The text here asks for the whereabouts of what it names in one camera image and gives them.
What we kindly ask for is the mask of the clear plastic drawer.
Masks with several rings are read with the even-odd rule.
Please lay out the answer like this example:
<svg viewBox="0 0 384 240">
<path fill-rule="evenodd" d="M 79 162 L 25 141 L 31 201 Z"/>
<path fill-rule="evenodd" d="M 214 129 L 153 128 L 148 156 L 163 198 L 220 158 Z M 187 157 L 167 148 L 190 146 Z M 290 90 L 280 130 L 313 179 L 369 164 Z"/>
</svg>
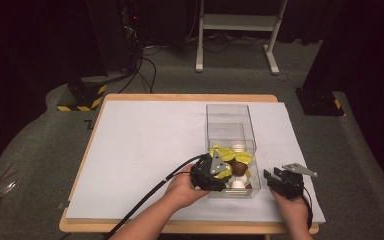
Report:
<svg viewBox="0 0 384 240">
<path fill-rule="evenodd" d="M 223 191 L 212 191 L 210 193 L 211 198 L 222 198 L 222 199 L 240 199 L 240 198 L 253 198 L 258 191 L 261 189 L 260 178 L 258 173 L 257 161 L 254 156 L 252 156 L 252 163 L 249 165 L 249 172 L 251 173 L 250 177 L 230 177 L 226 179 L 226 183 L 230 185 L 229 189 Z M 240 180 L 245 184 L 245 189 L 232 189 L 231 183 L 234 180 Z"/>
</svg>

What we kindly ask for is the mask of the brown round mushroom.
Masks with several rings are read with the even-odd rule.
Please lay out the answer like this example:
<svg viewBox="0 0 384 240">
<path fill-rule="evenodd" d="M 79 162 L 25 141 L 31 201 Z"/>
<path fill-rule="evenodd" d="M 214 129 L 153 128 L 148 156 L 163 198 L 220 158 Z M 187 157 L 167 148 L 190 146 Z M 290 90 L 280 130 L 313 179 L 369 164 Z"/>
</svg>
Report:
<svg viewBox="0 0 384 240">
<path fill-rule="evenodd" d="M 232 174 L 235 176 L 243 176 L 248 170 L 248 165 L 242 162 L 231 163 Z"/>
</svg>

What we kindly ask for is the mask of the black stand base yellow mark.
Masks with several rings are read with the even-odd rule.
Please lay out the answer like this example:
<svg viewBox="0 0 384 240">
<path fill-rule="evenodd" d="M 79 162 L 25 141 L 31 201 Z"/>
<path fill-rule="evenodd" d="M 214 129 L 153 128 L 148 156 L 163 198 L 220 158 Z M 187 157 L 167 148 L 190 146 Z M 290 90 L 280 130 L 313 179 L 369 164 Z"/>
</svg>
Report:
<svg viewBox="0 0 384 240">
<path fill-rule="evenodd" d="M 344 116 L 339 100 L 332 93 L 319 93 L 296 88 L 295 94 L 303 113 L 310 116 Z"/>
</svg>

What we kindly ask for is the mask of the person's right hand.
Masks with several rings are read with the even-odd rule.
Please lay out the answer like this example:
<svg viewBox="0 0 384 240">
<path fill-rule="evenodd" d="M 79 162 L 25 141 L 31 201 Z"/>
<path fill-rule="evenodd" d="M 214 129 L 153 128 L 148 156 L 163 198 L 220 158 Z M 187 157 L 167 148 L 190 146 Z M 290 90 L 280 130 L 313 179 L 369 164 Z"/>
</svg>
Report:
<svg viewBox="0 0 384 240">
<path fill-rule="evenodd" d="M 308 229 L 308 209 L 302 199 L 289 200 L 274 190 L 270 190 L 276 200 L 280 214 L 290 230 Z"/>
</svg>

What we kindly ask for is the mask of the pile of lime slices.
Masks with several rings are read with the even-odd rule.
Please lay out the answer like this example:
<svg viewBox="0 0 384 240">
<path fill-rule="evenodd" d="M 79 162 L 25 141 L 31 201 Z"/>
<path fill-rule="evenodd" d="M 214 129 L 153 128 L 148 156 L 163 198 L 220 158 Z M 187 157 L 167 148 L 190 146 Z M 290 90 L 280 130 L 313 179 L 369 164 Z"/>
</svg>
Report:
<svg viewBox="0 0 384 240">
<path fill-rule="evenodd" d="M 235 152 L 232 148 L 223 148 L 220 145 L 214 145 L 210 148 L 209 153 L 211 156 L 214 156 L 214 153 L 217 152 L 219 154 L 219 157 L 223 160 L 223 162 L 226 164 L 226 169 L 221 171 L 220 173 L 217 173 L 215 175 L 218 179 L 229 179 L 230 177 L 233 177 L 235 175 L 232 174 L 232 168 L 231 163 L 237 161 L 242 162 L 248 165 L 248 170 L 243 176 L 250 177 L 251 173 L 249 172 L 249 165 L 252 163 L 252 155 L 248 152 Z"/>
</svg>

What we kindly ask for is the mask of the person's left hand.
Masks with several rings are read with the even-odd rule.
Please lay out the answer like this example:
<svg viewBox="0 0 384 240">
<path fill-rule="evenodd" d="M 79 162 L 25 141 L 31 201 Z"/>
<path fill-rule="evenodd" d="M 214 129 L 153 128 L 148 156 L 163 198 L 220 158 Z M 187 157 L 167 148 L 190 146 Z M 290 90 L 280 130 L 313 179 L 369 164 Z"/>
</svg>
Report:
<svg viewBox="0 0 384 240">
<path fill-rule="evenodd" d="M 189 171 L 182 171 L 173 177 L 162 199 L 173 211 L 177 211 L 194 204 L 207 194 L 208 191 L 194 187 Z"/>
</svg>

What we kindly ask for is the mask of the black yellow striped stand base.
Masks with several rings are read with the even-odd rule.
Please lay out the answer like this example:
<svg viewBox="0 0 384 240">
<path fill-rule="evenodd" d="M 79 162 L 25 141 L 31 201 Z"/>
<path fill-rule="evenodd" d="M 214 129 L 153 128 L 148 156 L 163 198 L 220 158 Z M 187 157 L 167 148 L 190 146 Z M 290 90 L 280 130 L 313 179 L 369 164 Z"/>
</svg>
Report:
<svg viewBox="0 0 384 240">
<path fill-rule="evenodd" d="M 69 81 L 58 103 L 59 111 L 94 111 L 103 99 L 107 84 L 92 78 Z"/>
</svg>

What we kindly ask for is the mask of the clear plastic drawer case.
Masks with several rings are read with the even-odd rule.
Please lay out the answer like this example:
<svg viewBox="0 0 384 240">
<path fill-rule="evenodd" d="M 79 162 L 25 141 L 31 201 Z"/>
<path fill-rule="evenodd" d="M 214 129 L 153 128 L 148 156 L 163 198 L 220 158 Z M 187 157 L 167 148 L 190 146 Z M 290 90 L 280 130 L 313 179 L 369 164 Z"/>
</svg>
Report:
<svg viewBox="0 0 384 240">
<path fill-rule="evenodd" d="M 206 146 L 214 145 L 231 148 L 242 144 L 245 151 L 254 156 L 256 140 L 253 124 L 246 104 L 206 105 Z"/>
</svg>

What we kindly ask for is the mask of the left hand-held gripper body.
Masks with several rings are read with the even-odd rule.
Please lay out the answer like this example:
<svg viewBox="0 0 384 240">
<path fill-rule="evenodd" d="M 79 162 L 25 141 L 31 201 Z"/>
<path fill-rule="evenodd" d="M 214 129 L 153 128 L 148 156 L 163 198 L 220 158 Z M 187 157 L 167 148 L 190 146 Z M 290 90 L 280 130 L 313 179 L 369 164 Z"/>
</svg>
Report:
<svg viewBox="0 0 384 240">
<path fill-rule="evenodd" d="M 191 182 L 194 187 L 198 187 L 204 191 L 218 191 L 220 184 L 226 183 L 223 179 L 215 177 L 217 173 L 226 169 L 226 164 L 219 157 L 217 152 L 214 156 L 210 153 L 200 157 L 190 170 Z"/>
</svg>

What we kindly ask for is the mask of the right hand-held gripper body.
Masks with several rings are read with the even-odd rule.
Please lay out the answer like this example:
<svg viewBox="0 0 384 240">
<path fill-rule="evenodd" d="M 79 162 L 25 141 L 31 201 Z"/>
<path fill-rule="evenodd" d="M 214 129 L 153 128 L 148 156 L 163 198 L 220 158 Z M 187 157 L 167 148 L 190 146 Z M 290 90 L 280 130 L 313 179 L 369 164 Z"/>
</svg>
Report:
<svg viewBox="0 0 384 240">
<path fill-rule="evenodd" d="M 317 177 L 318 174 L 299 163 L 291 163 L 283 165 L 283 178 L 279 179 L 281 182 L 279 190 L 276 191 L 287 199 L 295 199 L 303 194 L 304 181 L 303 176 Z"/>
</svg>

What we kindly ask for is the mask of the black equipment rack red light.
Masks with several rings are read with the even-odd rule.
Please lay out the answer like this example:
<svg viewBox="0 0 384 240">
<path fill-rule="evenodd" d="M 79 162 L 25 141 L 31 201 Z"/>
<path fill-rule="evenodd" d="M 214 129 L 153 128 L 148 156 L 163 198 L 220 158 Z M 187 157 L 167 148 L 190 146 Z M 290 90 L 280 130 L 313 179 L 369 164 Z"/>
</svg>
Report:
<svg viewBox="0 0 384 240">
<path fill-rule="evenodd" d="M 129 72 L 137 69 L 144 45 L 144 20 L 142 0 L 118 0 L 119 16 L 127 47 Z"/>
</svg>

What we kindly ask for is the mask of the white metal stand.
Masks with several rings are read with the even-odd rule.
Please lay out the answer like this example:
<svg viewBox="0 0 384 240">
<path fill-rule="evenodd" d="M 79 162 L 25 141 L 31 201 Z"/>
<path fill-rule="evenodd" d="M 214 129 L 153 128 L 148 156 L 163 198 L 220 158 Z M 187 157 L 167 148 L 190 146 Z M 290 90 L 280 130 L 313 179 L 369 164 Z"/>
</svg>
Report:
<svg viewBox="0 0 384 240">
<path fill-rule="evenodd" d="M 288 0 L 280 0 L 279 10 L 276 15 L 259 16 L 208 14 L 205 12 L 205 0 L 199 0 L 199 28 L 195 71 L 202 72 L 204 69 L 203 39 L 205 30 L 237 30 L 271 33 L 269 43 L 263 46 L 263 50 L 271 73 L 273 75 L 279 75 L 280 70 L 273 54 L 273 48 L 283 21 L 287 3 Z"/>
</svg>

